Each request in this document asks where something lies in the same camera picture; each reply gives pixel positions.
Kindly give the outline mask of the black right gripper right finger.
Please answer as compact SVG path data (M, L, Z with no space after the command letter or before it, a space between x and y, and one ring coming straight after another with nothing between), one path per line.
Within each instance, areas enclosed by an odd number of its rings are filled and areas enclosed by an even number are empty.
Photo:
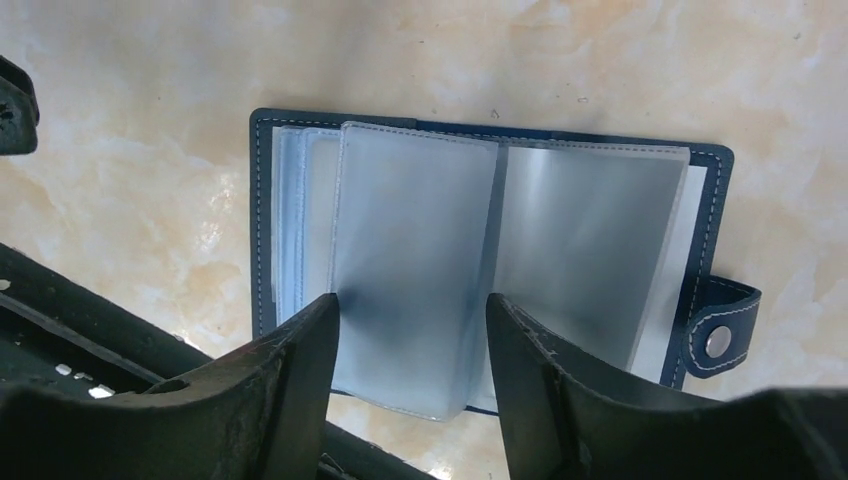
M717 401L622 371L500 294L486 326L514 479L843 479L847 393Z

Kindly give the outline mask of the blue leather card holder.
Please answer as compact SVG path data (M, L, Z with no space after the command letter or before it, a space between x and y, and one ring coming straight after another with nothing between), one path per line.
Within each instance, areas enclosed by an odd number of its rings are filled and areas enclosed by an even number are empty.
M711 271L725 146L271 108L249 134L253 333L336 294L336 393L496 414L493 293L666 388L748 356L761 294Z

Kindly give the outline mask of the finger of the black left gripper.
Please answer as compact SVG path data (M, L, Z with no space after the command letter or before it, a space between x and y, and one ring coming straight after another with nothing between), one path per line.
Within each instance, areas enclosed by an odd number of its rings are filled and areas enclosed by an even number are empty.
M38 145L40 112L31 77L1 57L1 155L27 155Z

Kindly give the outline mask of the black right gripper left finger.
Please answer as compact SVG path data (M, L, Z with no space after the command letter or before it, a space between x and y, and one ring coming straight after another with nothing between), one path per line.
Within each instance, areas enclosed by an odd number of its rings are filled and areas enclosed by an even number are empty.
M324 294L274 331L142 393L1 390L5 479L312 479L340 309Z

